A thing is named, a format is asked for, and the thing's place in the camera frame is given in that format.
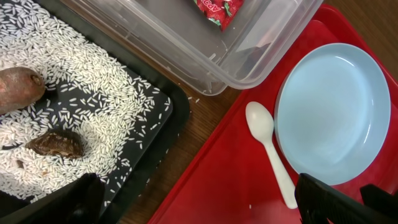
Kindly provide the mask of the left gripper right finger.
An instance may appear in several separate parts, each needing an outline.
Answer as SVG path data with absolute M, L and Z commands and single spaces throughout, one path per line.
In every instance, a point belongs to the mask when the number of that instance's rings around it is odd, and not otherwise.
M 397 224 L 397 194 L 373 184 L 360 188 L 359 203 L 308 174 L 300 174 L 295 199 L 300 220 L 306 223 Z

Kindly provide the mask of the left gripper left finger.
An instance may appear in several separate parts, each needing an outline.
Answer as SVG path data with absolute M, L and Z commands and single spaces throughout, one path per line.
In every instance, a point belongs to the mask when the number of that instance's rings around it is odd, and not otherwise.
M 96 174 L 84 174 L 32 204 L 1 192 L 1 223 L 98 223 L 104 191 Z

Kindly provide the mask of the light blue round plate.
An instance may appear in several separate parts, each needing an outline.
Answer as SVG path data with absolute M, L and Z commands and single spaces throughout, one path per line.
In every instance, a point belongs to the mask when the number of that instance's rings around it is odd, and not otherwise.
M 386 78 L 359 47 L 322 45 L 285 78 L 274 118 L 277 142 L 294 171 L 343 184 L 371 165 L 385 141 L 391 119 Z

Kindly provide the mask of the white plastic spoon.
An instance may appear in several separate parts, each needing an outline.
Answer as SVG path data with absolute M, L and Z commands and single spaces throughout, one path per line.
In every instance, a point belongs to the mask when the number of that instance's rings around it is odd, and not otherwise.
M 272 142 L 274 119 L 260 103 L 251 101 L 246 105 L 246 121 L 252 136 L 265 148 L 279 186 L 282 198 L 289 209 L 298 208 L 295 199 L 295 185 L 284 167 Z

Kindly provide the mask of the white rice grains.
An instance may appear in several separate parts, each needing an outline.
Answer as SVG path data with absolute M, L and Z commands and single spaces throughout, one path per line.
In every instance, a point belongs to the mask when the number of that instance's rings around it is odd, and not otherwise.
M 170 98 L 34 1 L 1 2 L 1 68 L 16 66 L 39 73 L 46 94 L 1 116 L 1 190 L 36 202 L 95 173 L 109 205 L 170 117 Z M 55 128 L 81 136 L 81 158 L 25 147 Z

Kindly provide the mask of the brown carrot-like food scrap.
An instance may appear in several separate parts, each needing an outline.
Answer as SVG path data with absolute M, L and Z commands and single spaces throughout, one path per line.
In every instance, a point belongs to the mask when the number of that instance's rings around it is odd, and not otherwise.
M 25 67 L 1 70 L 1 114 L 35 103 L 45 93 L 43 78 Z

